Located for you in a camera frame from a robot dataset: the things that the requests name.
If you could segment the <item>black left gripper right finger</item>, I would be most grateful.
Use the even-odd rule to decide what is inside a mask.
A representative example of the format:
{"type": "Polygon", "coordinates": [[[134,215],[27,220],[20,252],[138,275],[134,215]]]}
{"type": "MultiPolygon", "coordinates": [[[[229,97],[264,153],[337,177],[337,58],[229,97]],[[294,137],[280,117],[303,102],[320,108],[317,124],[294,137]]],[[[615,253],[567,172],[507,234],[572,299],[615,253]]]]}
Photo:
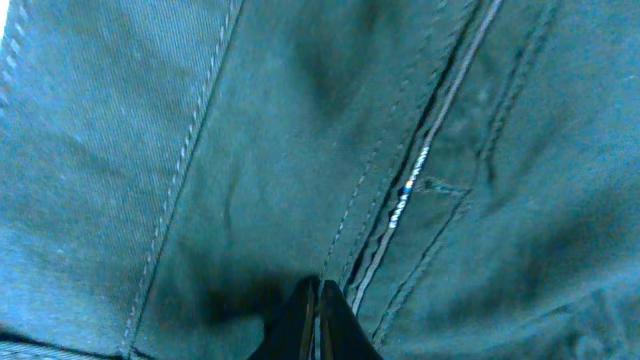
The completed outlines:
{"type": "Polygon", "coordinates": [[[324,283],[319,321],[322,360],[383,360],[333,280],[324,283]]]}

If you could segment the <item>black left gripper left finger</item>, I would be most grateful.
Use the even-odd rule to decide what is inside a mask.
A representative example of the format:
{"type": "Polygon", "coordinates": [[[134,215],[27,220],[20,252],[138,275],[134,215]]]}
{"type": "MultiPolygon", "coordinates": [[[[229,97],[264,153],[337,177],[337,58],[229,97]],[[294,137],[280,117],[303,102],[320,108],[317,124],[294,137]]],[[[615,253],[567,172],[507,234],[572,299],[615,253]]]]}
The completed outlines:
{"type": "Polygon", "coordinates": [[[271,322],[263,341],[248,360],[309,360],[313,358],[316,306],[320,280],[302,279],[271,322]]]}

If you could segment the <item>black shorts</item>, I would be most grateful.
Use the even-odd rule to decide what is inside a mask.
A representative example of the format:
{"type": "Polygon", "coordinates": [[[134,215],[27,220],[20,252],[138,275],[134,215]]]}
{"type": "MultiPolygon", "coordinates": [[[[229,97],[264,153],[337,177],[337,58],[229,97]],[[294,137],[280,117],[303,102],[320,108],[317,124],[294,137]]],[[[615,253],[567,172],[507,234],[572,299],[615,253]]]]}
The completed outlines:
{"type": "Polygon", "coordinates": [[[12,1],[1,355],[244,359],[336,283],[386,359],[639,355],[639,5],[12,1]]]}

